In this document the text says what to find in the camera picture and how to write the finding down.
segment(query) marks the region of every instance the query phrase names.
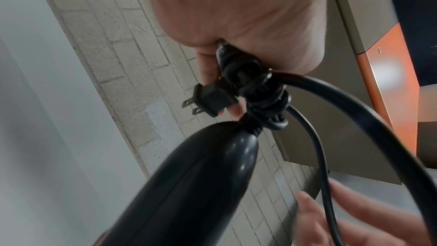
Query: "cinder block wall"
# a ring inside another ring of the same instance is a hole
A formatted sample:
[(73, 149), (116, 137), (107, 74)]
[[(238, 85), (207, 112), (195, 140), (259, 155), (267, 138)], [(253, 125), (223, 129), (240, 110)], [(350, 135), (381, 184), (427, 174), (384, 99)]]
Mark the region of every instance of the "cinder block wall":
[[(229, 115), (194, 116), (181, 103), (199, 79), (193, 50), (168, 38), (148, 0), (47, 0), (148, 177), (186, 137)], [(283, 161), (269, 131), (249, 190), (220, 245), (289, 246), (295, 195), (309, 167)]]

